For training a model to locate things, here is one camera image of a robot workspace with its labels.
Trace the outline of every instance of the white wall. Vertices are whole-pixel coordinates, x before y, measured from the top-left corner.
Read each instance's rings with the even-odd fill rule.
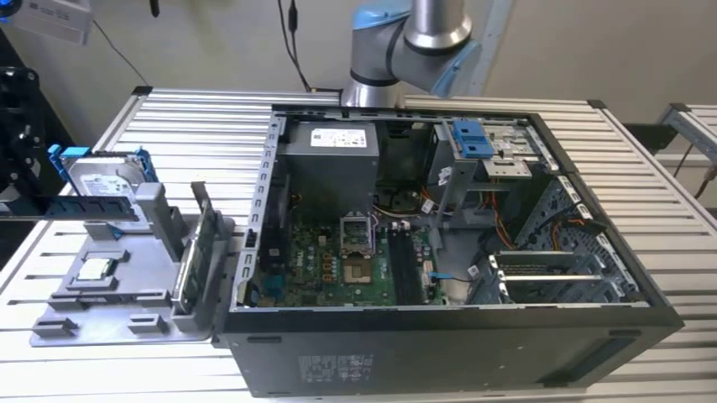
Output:
[[[485,95],[603,99],[624,122],[717,103],[715,0],[517,0]]]
[[[313,86],[340,88],[350,70],[352,11],[361,0],[298,0],[298,50]],[[476,32],[489,0],[469,0]],[[95,19],[153,86],[300,91],[274,0],[93,0]],[[285,11],[289,0],[285,0]],[[101,137],[142,82],[94,29],[86,47],[5,28],[43,91],[82,144]]]

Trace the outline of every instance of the aluminum table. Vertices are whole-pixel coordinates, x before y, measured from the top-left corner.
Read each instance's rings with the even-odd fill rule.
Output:
[[[214,206],[238,224],[237,253],[272,104],[337,102],[334,94],[154,89],[130,98],[95,149],[133,151],[142,145],[153,154],[172,205],[184,212],[197,212],[189,182],[206,181]],[[408,106],[540,113],[687,327],[587,390],[324,399],[717,401],[717,222],[610,110],[584,101],[495,98],[411,97]],[[41,222],[0,272],[0,397],[51,396],[54,402],[268,401],[253,399],[229,350],[209,342],[30,346],[31,326],[85,238],[81,222]]]

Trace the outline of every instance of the power supply label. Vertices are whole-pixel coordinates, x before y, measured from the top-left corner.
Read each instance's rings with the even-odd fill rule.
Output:
[[[316,128],[312,130],[312,147],[365,149],[367,131],[360,128]]]

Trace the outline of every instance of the motherboard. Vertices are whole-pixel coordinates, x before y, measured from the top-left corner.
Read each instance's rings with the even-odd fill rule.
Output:
[[[443,304],[440,285],[432,284],[427,271],[436,267],[428,231],[376,225],[371,237],[361,234],[363,228],[353,225],[296,224],[284,267],[262,270],[260,305],[396,306],[407,296],[411,305]],[[367,254],[348,252],[350,242],[368,239],[373,242],[363,250]]]

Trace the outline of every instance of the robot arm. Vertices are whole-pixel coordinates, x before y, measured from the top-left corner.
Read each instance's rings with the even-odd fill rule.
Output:
[[[380,1],[353,20],[352,82],[342,104],[403,107],[401,81],[439,97],[467,87],[481,55],[464,0]]]

